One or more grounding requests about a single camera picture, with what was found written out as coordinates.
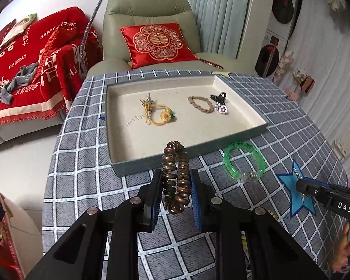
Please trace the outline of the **person right hand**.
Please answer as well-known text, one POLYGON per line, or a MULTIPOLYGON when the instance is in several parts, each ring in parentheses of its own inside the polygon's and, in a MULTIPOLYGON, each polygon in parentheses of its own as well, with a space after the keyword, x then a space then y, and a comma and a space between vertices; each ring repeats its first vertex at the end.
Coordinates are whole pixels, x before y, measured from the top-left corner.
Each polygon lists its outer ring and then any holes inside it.
POLYGON ((341 272, 342 268, 348 265, 348 257, 350 256, 350 242, 348 241, 348 232, 350 230, 350 222, 345 224, 343 235, 341 237, 336 255, 332 261, 332 271, 341 272))

